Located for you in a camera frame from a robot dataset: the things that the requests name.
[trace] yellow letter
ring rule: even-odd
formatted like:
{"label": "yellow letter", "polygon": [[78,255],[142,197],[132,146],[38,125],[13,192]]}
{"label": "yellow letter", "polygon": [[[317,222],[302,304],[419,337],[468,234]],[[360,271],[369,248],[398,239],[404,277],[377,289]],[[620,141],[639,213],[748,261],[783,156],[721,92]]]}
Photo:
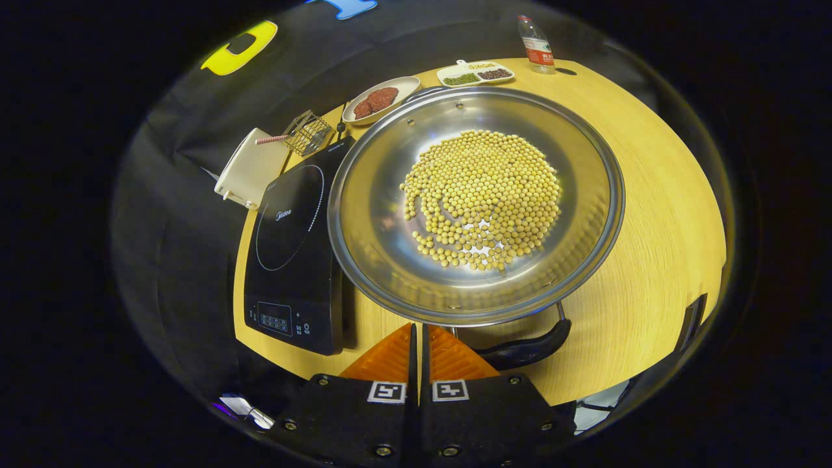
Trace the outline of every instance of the yellow letter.
{"label": "yellow letter", "polygon": [[261,50],[263,50],[272,38],[277,34],[277,25],[271,21],[264,21],[257,26],[249,29],[243,34],[249,33],[255,37],[255,42],[239,54],[234,54],[228,51],[228,46],[220,47],[213,55],[208,57],[208,60],[202,64],[200,70],[208,68],[217,75],[224,76],[236,72],[241,69],[243,65],[255,57]]}

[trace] red bottle label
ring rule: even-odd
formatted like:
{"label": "red bottle label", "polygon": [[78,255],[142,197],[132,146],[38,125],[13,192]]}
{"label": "red bottle label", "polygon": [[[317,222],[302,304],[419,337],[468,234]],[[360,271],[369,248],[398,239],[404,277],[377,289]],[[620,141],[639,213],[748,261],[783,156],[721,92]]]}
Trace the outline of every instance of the red bottle label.
{"label": "red bottle label", "polygon": [[549,42],[541,41],[540,39],[523,38],[523,44],[526,46],[526,54],[532,63],[539,63],[540,65],[554,65],[555,60],[552,57],[552,48],[549,47]]}

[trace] water bottle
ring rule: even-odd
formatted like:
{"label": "water bottle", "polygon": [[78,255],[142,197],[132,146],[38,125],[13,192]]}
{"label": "water bottle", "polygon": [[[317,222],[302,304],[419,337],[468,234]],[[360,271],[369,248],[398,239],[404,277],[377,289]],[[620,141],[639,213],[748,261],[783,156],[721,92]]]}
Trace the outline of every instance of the water bottle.
{"label": "water bottle", "polygon": [[518,16],[518,32],[520,32],[523,45],[526,46],[528,61],[534,64],[532,70],[538,73],[553,74],[555,72],[555,61],[546,34],[543,34],[543,31],[535,26],[532,19],[526,15]]}

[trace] meat patty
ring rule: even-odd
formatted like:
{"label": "meat patty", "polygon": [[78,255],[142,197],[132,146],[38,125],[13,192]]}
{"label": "meat patty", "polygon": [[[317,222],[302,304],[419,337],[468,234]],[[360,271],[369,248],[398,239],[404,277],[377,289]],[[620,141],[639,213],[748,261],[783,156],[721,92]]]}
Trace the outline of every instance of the meat patty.
{"label": "meat patty", "polygon": [[371,92],[369,96],[367,96],[367,101],[369,101],[370,107],[373,108],[373,112],[378,112],[386,107],[389,107],[398,95],[398,88],[383,87]]}
{"label": "meat patty", "polygon": [[359,102],[353,112],[355,112],[356,119],[367,117],[373,113],[373,108],[369,106],[369,99],[364,99],[362,102]]}

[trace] black wok handle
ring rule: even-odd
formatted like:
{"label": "black wok handle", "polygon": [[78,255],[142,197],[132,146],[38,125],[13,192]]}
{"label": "black wok handle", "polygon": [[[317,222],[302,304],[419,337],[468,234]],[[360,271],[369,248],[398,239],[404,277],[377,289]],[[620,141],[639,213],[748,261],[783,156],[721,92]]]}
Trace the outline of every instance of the black wok handle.
{"label": "black wok handle", "polygon": [[431,86],[431,87],[426,87],[425,89],[423,89],[423,90],[421,90],[421,91],[415,92],[415,93],[411,94],[410,96],[407,96],[407,97],[406,97],[406,98],[402,101],[402,106],[403,106],[403,105],[405,105],[405,104],[407,104],[408,102],[415,101],[415,100],[420,99],[420,98],[422,98],[422,97],[425,97],[425,96],[427,96],[427,95],[429,95],[429,94],[434,94],[435,92],[445,91],[446,89],[451,89],[451,88],[449,88],[449,87],[447,87],[447,86]]}
{"label": "black wok handle", "polygon": [[509,341],[484,350],[474,350],[488,364],[498,371],[526,366],[554,354],[567,340],[572,321],[563,315],[561,303],[557,303],[561,320],[557,321],[545,335],[525,340]]}

